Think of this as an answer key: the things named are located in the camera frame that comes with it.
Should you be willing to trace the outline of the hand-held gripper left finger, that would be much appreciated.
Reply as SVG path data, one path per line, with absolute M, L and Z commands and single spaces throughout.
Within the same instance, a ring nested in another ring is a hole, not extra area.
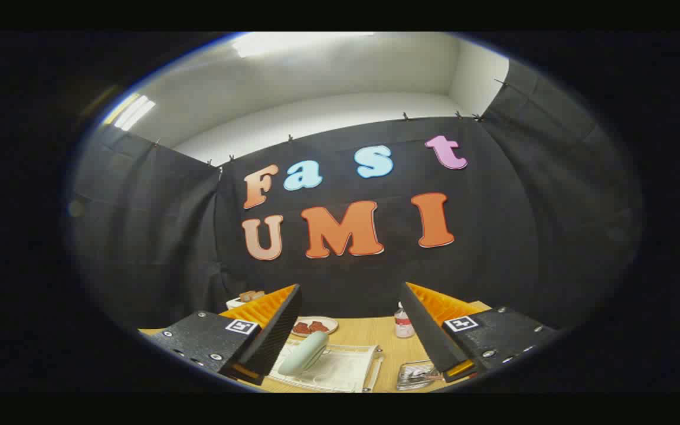
M 221 313 L 197 311 L 160 331 L 160 347 L 210 374 L 260 385 L 303 305 L 290 285 Z

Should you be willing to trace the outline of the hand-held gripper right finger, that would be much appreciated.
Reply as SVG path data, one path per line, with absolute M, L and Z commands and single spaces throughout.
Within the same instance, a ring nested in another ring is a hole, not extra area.
M 513 308 L 480 309 L 415 283 L 402 283 L 400 302 L 448 383 L 505 368 L 558 337 L 555 328 Z

